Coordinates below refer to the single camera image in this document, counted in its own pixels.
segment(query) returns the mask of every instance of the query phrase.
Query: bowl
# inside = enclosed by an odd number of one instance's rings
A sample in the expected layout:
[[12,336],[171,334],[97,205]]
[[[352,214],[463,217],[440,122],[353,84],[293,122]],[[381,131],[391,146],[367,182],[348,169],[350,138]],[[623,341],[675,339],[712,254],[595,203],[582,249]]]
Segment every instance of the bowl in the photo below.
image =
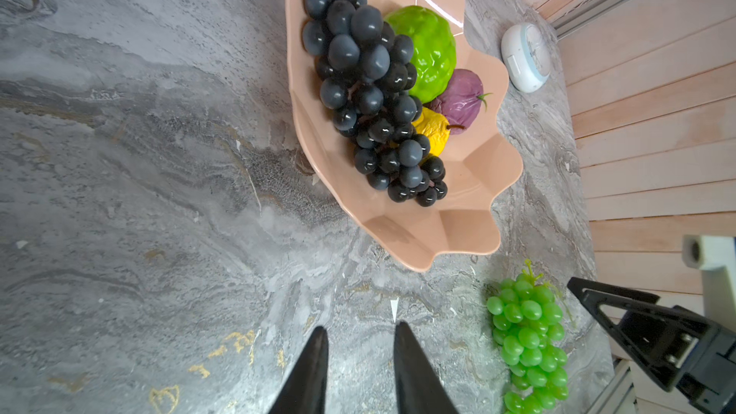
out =
[[473,50],[463,34],[465,0],[368,0],[388,14],[407,5],[433,9],[446,18],[455,35],[457,68],[474,71],[483,81],[487,109],[463,134],[447,141],[440,158],[445,162],[447,197],[432,207],[411,200],[391,201],[386,192],[368,185],[353,166],[353,146],[331,122],[319,99],[320,81],[314,57],[302,46],[302,27],[308,17],[302,0],[286,0],[289,91],[297,137],[312,168],[355,222],[396,260],[414,271],[427,271],[441,253],[491,254],[501,244],[491,203],[519,179],[522,160],[496,126],[496,115],[509,73],[503,62]]

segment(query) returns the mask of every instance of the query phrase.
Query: green grape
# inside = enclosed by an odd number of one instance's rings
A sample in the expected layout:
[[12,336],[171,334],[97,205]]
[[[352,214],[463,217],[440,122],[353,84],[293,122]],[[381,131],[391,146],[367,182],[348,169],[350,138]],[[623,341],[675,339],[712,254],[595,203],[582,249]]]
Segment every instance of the green grape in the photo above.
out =
[[567,354],[560,347],[553,346],[550,352],[554,356],[554,359],[557,360],[558,366],[565,366],[567,364]]
[[544,408],[536,396],[529,395],[522,402],[519,414],[542,414]]
[[545,387],[535,387],[533,393],[543,408],[554,409],[555,404],[557,404],[557,400],[554,398],[554,395],[552,395],[550,389]]
[[516,374],[511,374],[511,383],[520,391],[524,391],[531,386],[524,376],[517,376]]
[[549,345],[549,343],[550,343],[549,337],[545,335],[539,336],[539,348],[541,349],[547,348],[547,345]]
[[501,282],[501,289],[502,290],[510,290],[511,288],[514,287],[514,283],[516,283],[516,281],[514,281],[514,279],[505,279],[505,280],[503,280]]
[[503,338],[506,337],[509,333],[507,331],[502,331],[499,328],[493,328],[493,341],[498,345],[503,345]]
[[534,301],[523,301],[521,303],[521,313],[529,318],[529,323],[531,323],[532,320],[538,320],[542,316],[542,306]]
[[514,291],[519,296],[519,299],[526,301],[531,299],[531,293],[534,291],[534,287],[528,281],[519,280],[514,283]]
[[527,283],[534,285],[534,277],[529,275],[528,273],[521,272],[520,274],[516,275],[516,281],[526,281]]
[[519,339],[514,336],[506,336],[503,340],[503,351],[509,355],[518,357],[524,352],[524,346],[519,343]]
[[549,304],[554,302],[554,292],[543,284],[534,287],[534,298],[540,304]]
[[508,364],[509,366],[519,364],[519,355],[511,355],[509,353],[506,353],[506,350],[501,350],[501,359],[505,364]]
[[519,330],[519,342],[527,348],[539,347],[539,335],[529,328]]
[[567,390],[567,387],[550,387],[550,393],[560,401],[564,401],[568,396],[570,396],[570,392]]
[[544,387],[547,384],[547,374],[539,368],[529,368],[526,370],[526,380],[532,387]]
[[565,338],[565,328],[561,324],[550,325],[550,330],[547,331],[547,336],[551,340],[562,340]]
[[493,315],[499,315],[503,313],[503,301],[497,296],[489,297],[488,301],[486,302],[486,307],[488,307],[488,311],[491,312]]
[[538,365],[540,361],[542,361],[542,352],[538,348],[525,348],[519,356],[519,363],[527,368]]
[[521,397],[514,392],[506,392],[506,395],[503,396],[503,403],[506,405],[506,409],[511,412],[519,413],[521,410]]
[[536,331],[538,335],[543,336],[547,334],[547,330],[550,326],[544,321],[536,320],[529,322],[529,328]]
[[557,369],[557,360],[555,360],[554,355],[548,353],[543,354],[542,361],[539,362],[539,369],[548,373]]
[[554,302],[542,306],[542,316],[549,324],[559,323],[562,319],[562,309]]
[[524,368],[521,365],[513,365],[509,369],[511,369],[511,372],[516,374],[517,376],[521,377],[524,374],[526,374],[526,368]]
[[516,295],[514,290],[511,290],[509,288],[505,290],[501,290],[501,292],[498,294],[498,297],[501,298],[504,304],[518,304],[519,303],[519,296]]
[[512,323],[519,323],[524,318],[518,304],[506,304],[503,308],[503,316]]
[[501,331],[506,331],[511,323],[503,315],[493,315],[493,326]]
[[550,372],[547,378],[552,382],[552,385],[556,385],[557,387],[565,387],[567,385],[567,372],[562,368],[557,368]]

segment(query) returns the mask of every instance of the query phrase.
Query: table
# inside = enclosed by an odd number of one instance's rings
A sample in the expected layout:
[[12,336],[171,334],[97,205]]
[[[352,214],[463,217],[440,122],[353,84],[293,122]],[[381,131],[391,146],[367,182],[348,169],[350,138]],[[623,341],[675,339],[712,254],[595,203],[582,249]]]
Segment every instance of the table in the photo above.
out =
[[[552,30],[521,0],[467,0],[499,56],[538,23],[554,72],[509,88],[521,179],[493,203],[492,256],[393,261],[316,182],[294,133],[283,0],[0,1],[0,391],[7,412],[266,412],[311,329],[329,412],[395,412],[394,323],[460,412],[502,412],[509,373],[487,285],[531,258],[558,288],[595,276]],[[612,376],[574,297],[565,350],[584,412]]]

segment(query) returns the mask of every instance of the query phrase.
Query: white round device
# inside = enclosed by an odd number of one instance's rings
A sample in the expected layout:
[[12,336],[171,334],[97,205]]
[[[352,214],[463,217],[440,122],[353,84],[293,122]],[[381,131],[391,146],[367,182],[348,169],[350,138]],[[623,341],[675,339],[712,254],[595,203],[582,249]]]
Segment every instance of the white round device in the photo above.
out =
[[550,53],[539,28],[531,23],[513,25],[503,34],[501,55],[520,92],[538,90],[550,76]]

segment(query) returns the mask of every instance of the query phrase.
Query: bumpy green artificial fruit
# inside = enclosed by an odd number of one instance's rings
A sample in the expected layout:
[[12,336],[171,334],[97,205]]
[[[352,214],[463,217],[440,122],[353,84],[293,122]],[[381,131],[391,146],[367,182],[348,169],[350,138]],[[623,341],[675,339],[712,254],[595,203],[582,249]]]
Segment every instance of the bumpy green artificial fruit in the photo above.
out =
[[396,34],[405,34],[414,41],[411,63],[417,68],[417,83],[409,94],[422,103],[432,101],[445,91],[457,64],[450,24],[418,5],[401,8],[386,16],[386,21]]

